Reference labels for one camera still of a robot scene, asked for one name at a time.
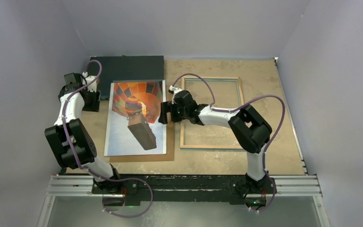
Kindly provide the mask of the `blue wooden picture frame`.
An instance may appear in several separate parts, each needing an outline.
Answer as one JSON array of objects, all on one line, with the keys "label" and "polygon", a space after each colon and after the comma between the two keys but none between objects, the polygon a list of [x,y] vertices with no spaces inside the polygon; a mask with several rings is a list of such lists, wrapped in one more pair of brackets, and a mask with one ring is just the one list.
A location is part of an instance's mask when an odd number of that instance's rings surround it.
[{"label": "blue wooden picture frame", "polygon": [[[215,108],[235,109],[244,104],[242,83],[238,77],[204,77],[208,85],[194,76],[181,79],[181,87],[188,90],[198,104],[210,104],[215,97]],[[180,147],[183,149],[241,150],[233,132],[221,126],[200,126],[188,120],[181,122]]]}]

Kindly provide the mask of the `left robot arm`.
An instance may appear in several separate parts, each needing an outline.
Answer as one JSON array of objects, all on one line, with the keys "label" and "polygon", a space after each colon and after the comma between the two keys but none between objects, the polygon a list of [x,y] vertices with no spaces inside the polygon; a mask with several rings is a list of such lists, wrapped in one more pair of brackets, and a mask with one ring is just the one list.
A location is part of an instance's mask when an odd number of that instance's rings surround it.
[{"label": "left robot arm", "polygon": [[44,134],[62,168],[80,169],[104,183],[109,193],[121,190],[122,180],[117,170],[103,161],[96,146],[81,121],[83,111],[98,112],[100,92],[96,89],[95,76],[70,73],[64,76],[65,86],[58,95],[60,112],[52,127]]}]

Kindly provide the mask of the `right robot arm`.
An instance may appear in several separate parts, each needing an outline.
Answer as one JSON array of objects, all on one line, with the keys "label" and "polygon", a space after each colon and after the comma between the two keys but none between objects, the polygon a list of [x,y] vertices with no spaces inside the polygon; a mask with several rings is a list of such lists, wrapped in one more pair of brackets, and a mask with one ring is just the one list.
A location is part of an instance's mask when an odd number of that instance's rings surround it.
[{"label": "right robot arm", "polygon": [[229,128],[239,145],[247,152],[247,188],[259,192],[265,186],[265,146],[270,142],[272,128],[250,102],[235,109],[214,108],[209,104],[198,104],[187,90],[177,88],[172,99],[160,104],[158,121],[188,120],[196,125],[215,125]]}]

